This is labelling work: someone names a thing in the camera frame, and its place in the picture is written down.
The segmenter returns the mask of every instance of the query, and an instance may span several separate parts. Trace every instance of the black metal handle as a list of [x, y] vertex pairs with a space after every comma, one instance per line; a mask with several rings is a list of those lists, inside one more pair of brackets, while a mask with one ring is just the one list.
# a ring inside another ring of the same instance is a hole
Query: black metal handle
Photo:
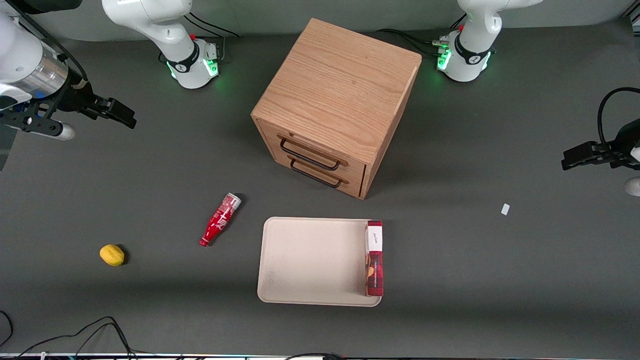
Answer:
[[326, 186], [329, 186], [330, 188], [334, 188], [334, 189], [342, 184], [342, 179], [338, 179], [338, 183], [336, 183], [336, 184], [331, 184], [331, 183], [329, 183], [327, 181], [324, 181], [324, 180], [322, 180], [322, 179], [320, 179], [318, 177], [315, 177], [315, 176], [313, 176], [313, 175], [311, 175], [311, 174], [309, 174], [307, 172], [304, 172], [304, 171], [302, 171], [302, 170], [300, 170], [298, 168], [295, 168], [293, 166], [293, 164], [295, 164], [295, 163], [296, 163], [296, 160], [295, 159], [291, 159], [291, 170], [293, 170], [293, 171], [295, 171], [295, 172], [297, 172], [299, 174], [303, 174], [304, 176], [309, 177], [309, 178], [311, 178], [313, 180], [316, 180], [318, 183], [323, 183]]
[[317, 162], [316, 160], [313, 160], [313, 159], [311, 159], [311, 158], [308, 158], [308, 157], [306, 157], [306, 156], [304, 156], [304, 155], [302, 155], [302, 154], [298, 154], [297, 152], [295, 152], [295, 151], [293, 151], [293, 150], [291, 150], [291, 149], [287, 149], [286, 147], [284, 147], [284, 143], [285, 143], [285, 142], [287, 142], [287, 139], [282, 138], [282, 141], [280, 142], [280, 148], [281, 148], [284, 152], [286, 152], [287, 154], [291, 154], [291, 155], [293, 155], [293, 156], [295, 156], [295, 157], [297, 157], [297, 158], [301, 158], [302, 160], [304, 160], [304, 161], [306, 161], [306, 162], [308, 162], [308, 163], [311, 163], [311, 164], [313, 164], [313, 165], [315, 165], [315, 166], [317, 166], [317, 167], [319, 167], [319, 168], [323, 168], [323, 169], [328, 170], [328, 171], [335, 171], [335, 169], [337, 169], [337, 168], [338, 168], [338, 166], [340, 166], [340, 162], [339, 162], [339, 161], [336, 161], [336, 162], [335, 162], [335, 166], [333, 166], [333, 167], [328, 167], [327, 165], [322, 164], [322, 163], [319, 163], [319, 162]]

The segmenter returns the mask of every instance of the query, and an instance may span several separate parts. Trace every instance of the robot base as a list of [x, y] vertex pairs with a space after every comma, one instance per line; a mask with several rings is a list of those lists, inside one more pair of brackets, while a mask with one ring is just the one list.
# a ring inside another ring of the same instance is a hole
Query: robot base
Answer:
[[[440, 40], [453, 44], [458, 34], [460, 34], [458, 30], [452, 31], [448, 35], [440, 37]], [[487, 61], [490, 56], [491, 53], [488, 53], [484, 59], [479, 59], [477, 63], [469, 65], [462, 55], [458, 54], [455, 49], [451, 49], [451, 47], [449, 47], [438, 58], [438, 65], [436, 66], [436, 69], [444, 72], [455, 81], [466, 83], [475, 80], [475, 78], [480, 75], [480, 72], [486, 69]]]
[[200, 57], [196, 63], [191, 66], [189, 72], [173, 71], [167, 63], [167, 66], [169, 66], [171, 70], [171, 76], [173, 76], [183, 88], [187, 89], [202, 88], [219, 74], [216, 44], [210, 44], [202, 39], [196, 39], [194, 42], [200, 48]]

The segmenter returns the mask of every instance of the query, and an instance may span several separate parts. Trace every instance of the wood grain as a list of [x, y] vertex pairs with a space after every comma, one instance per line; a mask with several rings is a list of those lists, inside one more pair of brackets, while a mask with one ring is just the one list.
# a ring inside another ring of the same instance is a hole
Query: wood grain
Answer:
[[[281, 150], [280, 141], [282, 140], [282, 137], [285, 136], [285, 131], [279, 130], [274, 126], [265, 124], [260, 121], [259, 123], [260, 128], [263, 131], [264, 138], [266, 139], [265, 142], [267, 143], [269, 150], [273, 155], [273, 159], [278, 164], [289, 168], [291, 166], [291, 159], [296, 158], [296, 168], [305, 171], [313, 176], [319, 177], [320, 179], [331, 184], [337, 183], [338, 180], [342, 180], [342, 184], [337, 188], [338, 190], [355, 197], [360, 196], [362, 179], [364, 177], [365, 170], [365, 166], [363, 164], [349, 159], [347, 161], [341, 161], [340, 165], [335, 171], [327, 171], [317, 168], [313, 164], [307, 163], [306, 161], [295, 156], [291, 156], [290, 154], [287, 154], [286, 152]], [[331, 161], [328, 161], [326, 157], [324, 157], [324, 159], [322, 157], [319, 157], [317, 155], [317, 150], [310, 152], [289, 142], [287, 142], [287, 148], [290, 148], [296, 152], [300, 152], [302, 153], [302, 155], [308, 156], [309, 158], [319, 161], [320, 163], [323, 163], [325, 165], [333, 165], [331, 164]]]
[[316, 161], [327, 162], [318, 154], [346, 161], [349, 166], [342, 170], [357, 171], [330, 175], [353, 184], [358, 174], [362, 188], [354, 196], [363, 199], [402, 117], [421, 61], [417, 53], [311, 19], [252, 118], [277, 162], [288, 166], [286, 156], [279, 154], [279, 140], [267, 134], [269, 126], [292, 143], [303, 144], [300, 151]]

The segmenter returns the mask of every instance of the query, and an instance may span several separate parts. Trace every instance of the drawer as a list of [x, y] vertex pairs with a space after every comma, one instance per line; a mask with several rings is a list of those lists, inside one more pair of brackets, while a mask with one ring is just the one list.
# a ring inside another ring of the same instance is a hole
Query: drawer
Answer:
[[264, 121], [259, 120], [259, 126], [277, 163], [349, 195], [360, 196], [364, 164], [328, 154]]

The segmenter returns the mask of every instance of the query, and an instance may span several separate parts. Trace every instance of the gray wall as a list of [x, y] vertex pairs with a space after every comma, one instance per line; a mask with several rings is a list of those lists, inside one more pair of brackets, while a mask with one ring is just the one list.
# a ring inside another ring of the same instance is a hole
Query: gray wall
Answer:
[[[633, 0], [545, 0], [522, 10], [502, 12], [508, 28], [579, 26], [619, 16]], [[462, 11], [456, 0], [194, 0], [193, 12], [203, 20], [242, 34], [299, 33], [317, 17], [355, 31], [380, 28], [435, 29], [449, 26]], [[113, 24], [100, 0], [84, 0], [75, 10], [37, 15], [54, 35], [76, 40], [143, 38]], [[182, 20], [188, 31], [204, 35]]]

